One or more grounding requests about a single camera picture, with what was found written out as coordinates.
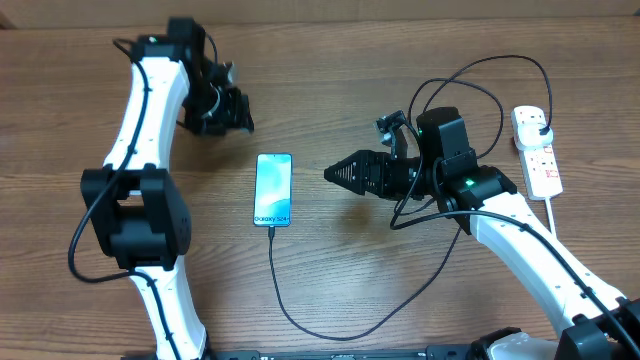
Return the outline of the white charger plug adapter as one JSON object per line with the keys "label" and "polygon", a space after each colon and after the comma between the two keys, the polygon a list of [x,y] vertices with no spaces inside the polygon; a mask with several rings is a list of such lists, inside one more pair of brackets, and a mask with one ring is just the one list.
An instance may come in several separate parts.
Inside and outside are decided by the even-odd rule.
{"label": "white charger plug adapter", "polygon": [[516,148],[520,151],[530,151],[551,145],[554,140],[553,131],[549,130],[545,134],[541,131],[542,128],[538,128],[538,124],[517,123],[514,129]]}

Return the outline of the blue Galaxy smartphone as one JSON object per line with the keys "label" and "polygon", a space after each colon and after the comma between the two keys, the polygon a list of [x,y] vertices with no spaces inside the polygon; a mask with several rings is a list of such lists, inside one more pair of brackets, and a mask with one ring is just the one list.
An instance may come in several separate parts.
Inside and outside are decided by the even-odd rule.
{"label": "blue Galaxy smartphone", "polygon": [[293,157],[288,153],[257,156],[253,223],[259,227],[291,224]]}

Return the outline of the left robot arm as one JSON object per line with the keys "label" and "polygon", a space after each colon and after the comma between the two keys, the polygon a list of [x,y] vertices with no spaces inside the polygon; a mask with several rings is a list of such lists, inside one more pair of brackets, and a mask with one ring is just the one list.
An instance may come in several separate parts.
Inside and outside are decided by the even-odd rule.
{"label": "left robot arm", "polygon": [[131,88],[118,136],[103,165],[84,170],[86,213],[74,232],[68,266],[82,282],[75,252],[92,226],[102,252],[143,300],[156,339],[153,359],[212,359],[185,270],[192,235],[189,209],[169,172],[177,127],[196,136],[253,132],[249,99],[235,86],[235,65],[208,58],[213,41],[190,17],[172,17],[164,34],[114,39],[131,63]]}

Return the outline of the white power strip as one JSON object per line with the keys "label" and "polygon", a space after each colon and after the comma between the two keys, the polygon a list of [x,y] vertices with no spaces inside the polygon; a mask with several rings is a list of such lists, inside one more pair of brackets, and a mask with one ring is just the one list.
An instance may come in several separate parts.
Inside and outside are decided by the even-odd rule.
{"label": "white power strip", "polygon": [[[530,105],[515,107],[510,118],[513,131],[517,123],[538,124],[538,128],[542,130],[547,125],[543,110]],[[518,154],[527,194],[531,200],[550,199],[563,192],[552,144],[530,151],[518,150]]]}

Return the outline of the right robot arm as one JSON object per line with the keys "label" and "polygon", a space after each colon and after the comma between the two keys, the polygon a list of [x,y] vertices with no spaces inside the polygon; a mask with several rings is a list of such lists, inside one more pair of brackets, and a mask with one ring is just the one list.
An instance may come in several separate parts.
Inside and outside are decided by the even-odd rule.
{"label": "right robot arm", "polygon": [[507,327],[472,342],[468,359],[636,359],[639,303],[584,266],[538,220],[516,185],[481,166],[454,107],[422,113],[412,132],[419,154],[406,155],[397,111],[377,120],[390,152],[359,150],[329,166],[327,181],[356,194],[406,202],[430,196],[435,218],[452,218],[489,248],[542,308],[558,338],[534,339]]}

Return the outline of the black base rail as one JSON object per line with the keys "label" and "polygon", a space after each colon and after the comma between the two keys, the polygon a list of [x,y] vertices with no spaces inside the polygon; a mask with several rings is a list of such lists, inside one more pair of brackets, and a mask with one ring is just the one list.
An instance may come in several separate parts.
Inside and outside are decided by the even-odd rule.
{"label": "black base rail", "polygon": [[471,346],[429,345],[425,349],[264,352],[215,351],[216,360],[465,360]]}

